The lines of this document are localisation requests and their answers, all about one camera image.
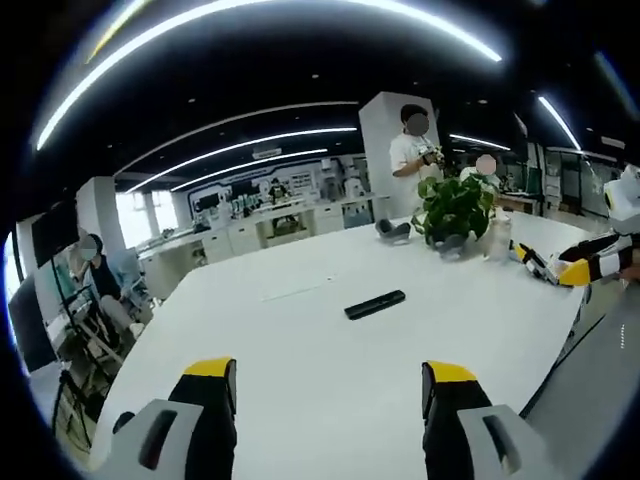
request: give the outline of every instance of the office room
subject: office room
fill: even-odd
[[[620,12],[79,5],[17,52],[3,178],[6,378],[43,466],[618,478],[640,377]]]

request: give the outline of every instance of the white table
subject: white table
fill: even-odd
[[[511,214],[548,255],[583,230]],[[167,398],[184,369],[238,361],[236,479],[424,479],[421,363],[474,372],[520,411],[549,372],[583,290],[515,262],[443,263],[422,237],[390,247],[373,226],[313,237],[191,272],[156,311],[104,405],[90,465],[119,415]],[[392,290],[404,303],[358,321],[343,309]]]

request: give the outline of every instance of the green leaves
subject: green leaves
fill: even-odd
[[[440,183],[428,177],[418,184],[424,219],[414,216],[411,223],[427,240],[440,241],[456,234],[466,237],[471,231],[480,238],[489,226],[495,198],[492,191],[493,185],[481,175],[471,175],[463,182],[448,178]]]

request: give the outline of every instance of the white t-shirt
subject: white t-shirt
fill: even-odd
[[[425,153],[431,153],[436,147],[424,137],[414,137],[401,133],[391,141],[389,155],[391,157],[391,172],[400,170],[408,163],[416,160]],[[427,177],[435,177],[438,181],[443,180],[442,171],[435,163],[425,165],[415,174],[408,177],[393,177],[397,182],[397,196],[402,204],[403,214],[411,215],[422,205],[422,200],[418,196],[418,183]]]

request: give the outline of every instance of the white drawer unit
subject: white drawer unit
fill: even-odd
[[[254,224],[232,225],[229,227],[228,233],[234,255],[244,255],[261,249],[260,239]]]
[[[324,205],[314,210],[316,235],[344,230],[342,205]]]
[[[211,233],[202,239],[202,247],[207,263],[221,262],[234,256],[226,230]]]

